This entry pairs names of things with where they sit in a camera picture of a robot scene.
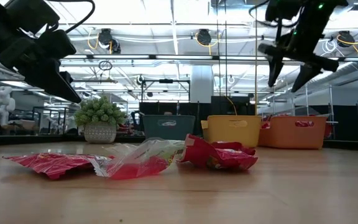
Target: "humanoid robot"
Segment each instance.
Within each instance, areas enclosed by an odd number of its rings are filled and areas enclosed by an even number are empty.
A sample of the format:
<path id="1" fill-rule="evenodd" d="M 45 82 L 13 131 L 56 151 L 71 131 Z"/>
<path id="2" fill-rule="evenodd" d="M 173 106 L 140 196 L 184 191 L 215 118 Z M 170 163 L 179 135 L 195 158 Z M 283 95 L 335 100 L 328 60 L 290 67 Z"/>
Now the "humanoid robot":
<path id="1" fill-rule="evenodd" d="M 11 98 L 12 87 L 0 86 L 0 124 L 7 125 L 9 112 L 16 108 L 15 99 Z"/>

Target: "chip bag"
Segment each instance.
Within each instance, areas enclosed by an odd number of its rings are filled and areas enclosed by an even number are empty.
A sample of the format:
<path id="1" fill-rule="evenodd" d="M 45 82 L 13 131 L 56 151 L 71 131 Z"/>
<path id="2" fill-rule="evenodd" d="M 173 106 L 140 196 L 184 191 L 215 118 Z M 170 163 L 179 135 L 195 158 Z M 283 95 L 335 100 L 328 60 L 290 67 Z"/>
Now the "chip bag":
<path id="1" fill-rule="evenodd" d="M 122 180 L 158 174 L 172 163 L 178 151 L 184 149 L 185 142 L 151 139 L 140 146 L 121 144 L 114 150 L 120 151 L 120 147 L 126 151 L 131 149 L 131 152 L 111 161 L 90 160 L 96 175 Z"/>
<path id="2" fill-rule="evenodd" d="M 186 149 L 180 162 L 190 161 L 202 168 L 247 170 L 258 160 L 233 142 L 209 144 L 192 135 L 188 135 L 185 142 Z"/>
<path id="3" fill-rule="evenodd" d="M 44 173 L 50 179 L 59 179 L 66 171 L 74 168 L 93 169 L 92 161 L 111 161 L 112 158 L 84 154 L 38 153 L 28 156 L 3 157 L 32 168 L 38 174 Z"/>

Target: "potted plant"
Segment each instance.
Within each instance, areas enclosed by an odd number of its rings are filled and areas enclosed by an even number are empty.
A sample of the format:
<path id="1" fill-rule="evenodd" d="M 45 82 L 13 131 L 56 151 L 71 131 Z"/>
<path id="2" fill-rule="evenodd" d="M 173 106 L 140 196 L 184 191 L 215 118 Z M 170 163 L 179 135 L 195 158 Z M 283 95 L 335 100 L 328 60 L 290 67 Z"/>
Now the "potted plant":
<path id="1" fill-rule="evenodd" d="M 84 100 L 75 115 L 77 126 L 84 126 L 85 139 L 89 143 L 108 144 L 116 138 L 117 124 L 125 122 L 125 113 L 107 97 Z"/>

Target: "green plant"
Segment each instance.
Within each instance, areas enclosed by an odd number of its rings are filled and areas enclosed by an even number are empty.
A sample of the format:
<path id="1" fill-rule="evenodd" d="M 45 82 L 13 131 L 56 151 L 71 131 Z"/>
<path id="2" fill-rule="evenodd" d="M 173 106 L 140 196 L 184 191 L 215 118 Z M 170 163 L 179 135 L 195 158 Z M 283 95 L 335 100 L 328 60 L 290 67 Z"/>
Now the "green plant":
<path id="1" fill-rule="evenodd" d="M 110 103 L 107 97 L 100 99 L 84 100 L 81 102 L 81 109 L 74 114 L 75 123 L 78 126 L 85 126 L 92 122 L 107 122 L 111 125 L 125 122 L 125 113 L 121 112 L 117 104 Z"/>

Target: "table surface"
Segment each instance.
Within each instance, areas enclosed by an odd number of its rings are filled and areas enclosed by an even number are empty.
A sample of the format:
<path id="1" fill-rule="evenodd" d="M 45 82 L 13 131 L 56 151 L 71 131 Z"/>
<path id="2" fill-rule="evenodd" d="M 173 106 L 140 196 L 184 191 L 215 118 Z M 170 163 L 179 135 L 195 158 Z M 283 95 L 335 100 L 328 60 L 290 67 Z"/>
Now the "table surface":
<path id="1" fill-rule="evenodd" d="M 246 173 L 173 164 L 160 175 L 48 180 L 1 156 L 104 154 L 83 142 L 0 146 L 0 223 L 358 223 L 358 151 L 258 149 Z"/>

